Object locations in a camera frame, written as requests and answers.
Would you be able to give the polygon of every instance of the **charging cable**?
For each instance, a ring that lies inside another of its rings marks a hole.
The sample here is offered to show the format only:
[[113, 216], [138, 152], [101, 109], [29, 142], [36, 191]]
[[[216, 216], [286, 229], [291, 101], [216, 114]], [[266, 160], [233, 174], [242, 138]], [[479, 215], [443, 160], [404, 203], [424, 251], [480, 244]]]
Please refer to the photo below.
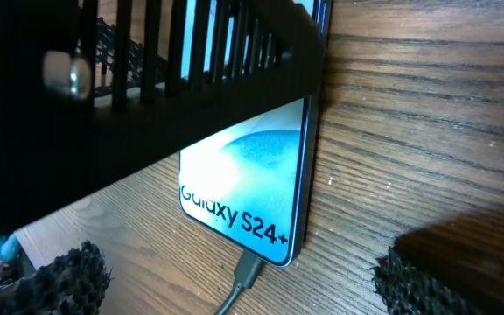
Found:
[[241, 258], [234, 268], [234, 283], [233, 289], [228, 294], [225, 302], [219, 307], [215, 315], [225, 315], [230, 310], [238, 296], [246, 289], [252, 288], [254, 282], [258, 278], [260, 270], [262, 270], [263, 260], [250, 253], [246, 249], [242, 252]]

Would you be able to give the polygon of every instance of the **smartphone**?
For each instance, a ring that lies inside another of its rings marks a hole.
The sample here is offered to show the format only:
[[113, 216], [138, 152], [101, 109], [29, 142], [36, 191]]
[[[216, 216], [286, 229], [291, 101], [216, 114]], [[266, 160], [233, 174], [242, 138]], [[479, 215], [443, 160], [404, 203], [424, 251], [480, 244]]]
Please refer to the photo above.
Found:
[[[325, 5], [322, 8], [314, 0], [301, 3], [310, 14], [317, 12], [319, 25], [326, 21]], [[193, 8], [195, 0], [188, 1], [183, 74], [189, 72]], [[210, 15], [208, 32], [212, 34], [213, 24], [214, 15]], [[318, 119], [316, 94], [183, 149], [179, 167], [183, 211], [264, 261], [278, 267], [289, 265], [305, 238]]]

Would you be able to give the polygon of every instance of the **metal screw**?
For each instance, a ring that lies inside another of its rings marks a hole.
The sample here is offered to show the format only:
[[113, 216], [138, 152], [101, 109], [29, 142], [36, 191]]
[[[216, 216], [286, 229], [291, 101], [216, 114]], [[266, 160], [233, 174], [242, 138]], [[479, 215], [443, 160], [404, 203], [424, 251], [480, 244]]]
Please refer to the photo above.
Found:
[[47, 52], [42, 72], [44, 85], [54, 93], [77, 100], [86, 100], [90, 94], [91, 71], [82, 56], [71, 58], [67, 52]]

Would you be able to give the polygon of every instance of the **phone screen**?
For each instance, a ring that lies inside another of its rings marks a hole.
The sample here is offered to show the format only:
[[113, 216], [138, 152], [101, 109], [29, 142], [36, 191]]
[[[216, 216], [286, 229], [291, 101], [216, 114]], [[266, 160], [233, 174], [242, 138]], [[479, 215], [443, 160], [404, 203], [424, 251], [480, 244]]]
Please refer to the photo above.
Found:
[[[313, 0], [302, 3], [312, 14]], [[186, 75], [194, 6], [195, 0], [188, 1], [182, 63]], [[211, 51], [214, 0], [212, 8], [207, 52]], [[297, 238], [294, 227], [306, 104], [296, 100], [180, 152], [180, 205], [186, 214], [278, 266], [291, 262]]]

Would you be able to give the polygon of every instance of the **wood grain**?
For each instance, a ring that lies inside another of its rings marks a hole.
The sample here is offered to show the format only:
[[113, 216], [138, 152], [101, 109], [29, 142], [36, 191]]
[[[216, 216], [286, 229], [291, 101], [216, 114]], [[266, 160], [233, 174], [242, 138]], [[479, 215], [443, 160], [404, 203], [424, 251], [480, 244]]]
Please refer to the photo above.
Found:
[[[396, 245], [504, 313], [504, 1], [334, 1], [331, 21], [304, 249], [233, 312], [384, 313], [370, 268]], [[213, 313], [240, 250], [183, 214], [178, 168], [168, 157], [21, 242], [37, 265], [103, 246], [104, 314]]]

